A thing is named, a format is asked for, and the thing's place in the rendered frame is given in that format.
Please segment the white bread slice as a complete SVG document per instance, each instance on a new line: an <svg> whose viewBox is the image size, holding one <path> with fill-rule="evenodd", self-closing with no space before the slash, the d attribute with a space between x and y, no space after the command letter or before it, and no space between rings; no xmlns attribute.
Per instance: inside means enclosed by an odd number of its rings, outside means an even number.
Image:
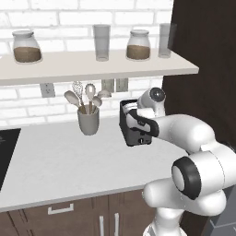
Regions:
<svg viewBox="0 0 236 236"><path fill-rule="evenodd" d="M127 103L123 107L124 112L129 112L130 110L136 109L137 104L135 102Z"/></svg>

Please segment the black toaster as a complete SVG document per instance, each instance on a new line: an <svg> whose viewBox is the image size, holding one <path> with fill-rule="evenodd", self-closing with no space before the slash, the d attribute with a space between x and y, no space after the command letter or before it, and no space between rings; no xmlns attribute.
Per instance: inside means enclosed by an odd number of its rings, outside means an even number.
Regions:
<svg viewBox="0 0 236 236"><path fill-rule="evenodd" d="M120 120L119 125L124 136L124 140L127 146L139 146L139 145L150 145L152 142L152 137L142 133L141 131L131 130L126 123L126 114L123 107L127 103L135 102L136 100L121 100L120 101Z"/></svg>

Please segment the beige ladle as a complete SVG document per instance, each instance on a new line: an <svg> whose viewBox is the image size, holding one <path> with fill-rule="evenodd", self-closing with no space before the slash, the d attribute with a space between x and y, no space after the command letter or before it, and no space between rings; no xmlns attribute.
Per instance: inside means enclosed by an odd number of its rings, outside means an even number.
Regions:
<svg viewBox="0 0 236 236"><path fill-rule="evenodd" d="M100 99L102 99L102 98L110 98L111 95L112 95L111 92L106 90L106 89L103 89L103 90L98 92L98 97Z"/></svg>

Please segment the grey utensil holder pot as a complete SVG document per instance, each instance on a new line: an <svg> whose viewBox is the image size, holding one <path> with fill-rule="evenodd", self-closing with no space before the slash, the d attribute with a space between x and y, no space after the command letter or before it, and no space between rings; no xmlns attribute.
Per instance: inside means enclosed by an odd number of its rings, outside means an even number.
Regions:
<svg viewBox="0 0 236 236"><path fill-rule="evenodd" d="M82 112L82 108L77 110L78 124L81 132L85 136L95 135L100 125L100 109L95 105L92 106L92 112L86 105L86 112Z"/></svg>

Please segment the beige slotted spoon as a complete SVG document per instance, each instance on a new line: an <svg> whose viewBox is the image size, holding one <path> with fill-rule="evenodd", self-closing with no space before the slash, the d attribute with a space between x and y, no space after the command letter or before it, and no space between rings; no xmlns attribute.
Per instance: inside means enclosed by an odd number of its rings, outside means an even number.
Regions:
<svg viewBox="0 0 236 236"><path fill-rule="evenodd" d="M88 97L89 112L92 112L92 100L93 100L93 97L96 93L96 88L93 84L88 83L85 87L85 92Z"/></svg>

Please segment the metal whisk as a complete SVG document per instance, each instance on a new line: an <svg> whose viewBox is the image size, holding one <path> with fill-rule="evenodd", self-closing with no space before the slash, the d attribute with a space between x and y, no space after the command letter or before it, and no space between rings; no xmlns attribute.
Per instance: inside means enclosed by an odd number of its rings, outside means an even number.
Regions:
<svg viewBox="0 0 236 236"><path fill-rule="evenodd" d="M72 89L80 99L81 106L84 107L84 102L82 99L83 86L80 81L74 81L72 84Z"/></svg>

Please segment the beige wooden spoon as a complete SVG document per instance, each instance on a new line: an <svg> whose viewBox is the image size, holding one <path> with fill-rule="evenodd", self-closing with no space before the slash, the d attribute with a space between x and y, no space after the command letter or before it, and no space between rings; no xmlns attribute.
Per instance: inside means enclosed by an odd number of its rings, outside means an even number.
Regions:
<svg viewBox="0 0 236 236"><path fill-rule="evenodd" d="M81 108L79 106L79 98L77 97L77 95L73 91L71 91L71 90L66 91L64 96L69 103L77 106L78 109L81 110Z"/></svg>

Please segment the glass jar with brown contents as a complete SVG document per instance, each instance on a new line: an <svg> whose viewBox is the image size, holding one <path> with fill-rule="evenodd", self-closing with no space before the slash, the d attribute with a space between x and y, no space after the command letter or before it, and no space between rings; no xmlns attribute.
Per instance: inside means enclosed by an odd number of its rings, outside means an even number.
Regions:
<svg viewBox="0 0 236 236"><path fill-rule="evenodd" d="M12 32L13 53L15 61L20 64L31 64L42 59L41 48L32 30L16 30Z"/></svg>
<svg viewBox="0 0 236 236"><path fill-rule="evenodd" d="M130 39L127 43L126 57L132 60L147 60L150 57L149 31L145 29L133 29L130 31Z"/></svg>

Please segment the clear drinking glass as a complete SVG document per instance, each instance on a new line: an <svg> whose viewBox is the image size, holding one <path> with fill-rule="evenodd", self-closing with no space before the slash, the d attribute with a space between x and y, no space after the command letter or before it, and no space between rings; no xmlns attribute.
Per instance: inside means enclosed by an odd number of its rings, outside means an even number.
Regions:
<svg viewBox="0 0 236 236"><path fill-rule="evenodd" d="M93 26L96 60L106 62L109 60L111 26L96 24Z"/></svg>
<svg viewBox="0 0 236 236"><path fill-rule="evenodd" d="M163 23L159 25L159 57L169 58L171 50L169 49L169 36L171 25Z"/></svg>

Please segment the brown cupboard door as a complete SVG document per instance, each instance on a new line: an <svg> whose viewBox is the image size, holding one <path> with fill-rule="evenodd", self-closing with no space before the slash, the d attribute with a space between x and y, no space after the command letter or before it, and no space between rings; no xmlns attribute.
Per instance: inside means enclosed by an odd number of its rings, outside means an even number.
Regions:
<svg viewBox="0 0 236 236"><path fill-rule="evenodd" d="M99 216L104 217L104 236L110 236L110 216L108 196L96 196L92 198L94 236L100 236Z"/></svg>
<svg viewBox="0 0 236 236"><path fill-rule="evenodd" d="M143 236L155 216L141 190L112 194L109 200L110 236L114 236L114 214L119 213L119 236Z"/></svg>

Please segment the dark brown tall cabinet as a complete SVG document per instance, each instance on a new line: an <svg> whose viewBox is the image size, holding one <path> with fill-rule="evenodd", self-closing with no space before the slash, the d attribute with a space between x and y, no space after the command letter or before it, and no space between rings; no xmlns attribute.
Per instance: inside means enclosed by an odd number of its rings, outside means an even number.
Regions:
<svg viewBox="0 0 236 236"><path fill-rule="evenodd" d="M199 72L163 78L166 113L197 117L236 147L236 0L174 0L171 23L172 50Z"/></svg>

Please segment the black hob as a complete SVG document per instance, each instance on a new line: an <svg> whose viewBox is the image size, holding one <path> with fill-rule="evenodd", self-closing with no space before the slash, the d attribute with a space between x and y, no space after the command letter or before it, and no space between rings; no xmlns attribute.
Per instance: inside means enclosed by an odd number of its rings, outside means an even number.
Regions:
<svg viewBox="0 0 236 236"><path fill-rule="evenodd" d="M20 128L0 130L0 190L2 189L20 131Z"/></svg>

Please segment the brown drawer front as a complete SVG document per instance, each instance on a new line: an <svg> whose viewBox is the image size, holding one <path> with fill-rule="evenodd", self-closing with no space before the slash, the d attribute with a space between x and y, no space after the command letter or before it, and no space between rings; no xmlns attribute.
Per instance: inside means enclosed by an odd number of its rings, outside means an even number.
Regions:
<svg viewBox="0 0 236 236"><path fill-rule="evenodd" d="M49 215L49 207L68 207L74 204L72 212ZM74 200L47 206L35 206L9 211L9 217L24 236L90 236L92 199Z"/></svg>

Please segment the grey wall outlet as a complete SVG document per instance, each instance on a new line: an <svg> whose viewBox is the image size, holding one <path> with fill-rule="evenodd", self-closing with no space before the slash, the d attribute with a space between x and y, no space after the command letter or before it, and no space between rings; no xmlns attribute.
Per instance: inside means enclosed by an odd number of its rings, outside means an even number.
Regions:
<svg viewBox="0 0 236 236"><path fill-rule="evenodd" d="M127 78L117 78L116 79L116 91L126 92L128 90L128 79Z"/></svg>
<svg viewBox="0 0 236 236"><path fill-rule="evenodd" d="M101 81L101 89L110 91L114 93L114 80L113 79L103 79Z"/></svg>

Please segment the beige wall shelf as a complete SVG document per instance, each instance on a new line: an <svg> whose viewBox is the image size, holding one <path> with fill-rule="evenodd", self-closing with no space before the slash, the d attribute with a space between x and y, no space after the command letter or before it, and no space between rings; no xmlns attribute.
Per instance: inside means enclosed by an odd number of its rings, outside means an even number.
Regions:
<svg viewBox="0 0 236 236"><path fill-rule="evenodd" d="M95 53L45 53L35 64L17 64L12 55L0 59L0 86L71 82L127 77L156 77L197 74L199 67L171 53L170 58L158 58L153 49L147 61L132 61L125 50L110 51L107 62L98 62Z"/></svg>

